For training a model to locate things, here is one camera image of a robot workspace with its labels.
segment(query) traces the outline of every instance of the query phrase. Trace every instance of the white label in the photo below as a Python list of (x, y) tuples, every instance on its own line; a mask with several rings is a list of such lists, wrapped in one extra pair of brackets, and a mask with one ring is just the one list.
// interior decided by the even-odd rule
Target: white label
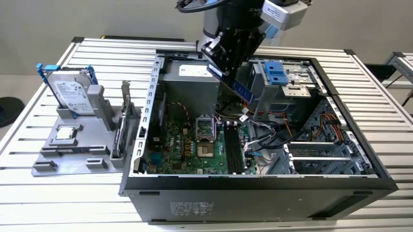
[(248, 112), (250, 112), (250, 110), (248, 108), (244, 108), (242, 113), (246, 114)]
[(264, 3), (264, 12), (266, 12), (274, 19), (282, 21), (285, 14), (281, 13), (280, 6), (274, 5), (272, 2), (265, 1)]
[(83, 85), (77, 81), (55, 81), (59, 94), (71, 111), (78, 114), (94, 113)]
[(246, 120), (248, 120), (248, 116), (242, 115), (241, 118), (240, 118), (240, 121), (245, 122)]
[(207, 71), (206, 65), (181, 65), (179, 66), (179, 76), (209, 76), (213, 74)]
[(58, 152), (72, 153), (74, 150), (71, 150), (71, 149), (59, 149)]
[(207, 67), (222, 77), (222, 72), (214, 67), (214, 65), (209, 64)]

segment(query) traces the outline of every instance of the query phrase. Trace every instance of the red wire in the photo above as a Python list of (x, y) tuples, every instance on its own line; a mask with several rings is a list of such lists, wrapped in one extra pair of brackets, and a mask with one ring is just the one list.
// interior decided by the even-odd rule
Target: red wire
[(170, 102), (170, 103), (167, 104), (167, 106), (170, 106), (171, 104), (173, 104), (173, 105), (179, 105), (179, 106), (183, 108), (183, 110), (186, 111), (186, 114), (187, 114), (187, 125), (190, 126), (187, 108), (186, 108), (185, 105), (182, 105), (179, 102)]

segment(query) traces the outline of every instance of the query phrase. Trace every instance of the black stand base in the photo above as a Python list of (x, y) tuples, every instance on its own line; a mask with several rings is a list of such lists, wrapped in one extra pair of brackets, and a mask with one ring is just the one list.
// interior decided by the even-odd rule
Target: black stand base
[(24, 103), (19, 98), (0, 98), (0, 127), (12, 124), (24, 109)]

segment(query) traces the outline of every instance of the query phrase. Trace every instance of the green circuit board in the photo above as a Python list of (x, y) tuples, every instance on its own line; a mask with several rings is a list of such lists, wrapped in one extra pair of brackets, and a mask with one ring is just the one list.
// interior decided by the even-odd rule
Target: green circuit board
[[(238, 128), (240, 146), (248, 139), (248, 127)], [(207, 157), (199, 157), (198, 150), (213, 152)], [(256, 174), (254, 161), (245, 173)], [(195, 128), (182, 122), (167, 122), (167, 135), (162, 152), (162, 165), (151, 164), (149, 173), (157, 174), (228, 174), (226, 142), (224, 125), (217, 124), (216, 142), (197, 142)]]

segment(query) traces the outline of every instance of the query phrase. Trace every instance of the white wall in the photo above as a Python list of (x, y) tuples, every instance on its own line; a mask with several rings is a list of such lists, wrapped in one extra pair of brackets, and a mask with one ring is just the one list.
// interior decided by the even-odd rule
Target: white wall
[[(383, 62), (413, 51), (413, 0), (314, 0), (284, 46), (355, 49)], [(55, 63), (74, 36), (185, 38), (202, 33), (202, 14), (181, 14), (177, 0), (0, 0), (0, 73), (34, 74)]]
[(383, 63), (393, 51), (413, 52), (413, 0), (313, 0), (282, 46), (353, 49)]
[(55, 63), (74, 36), (185, 38), (202, 33), (202, 14), (181, 14), (177, 0), (0, 0), (0, 73), (34, 74)]

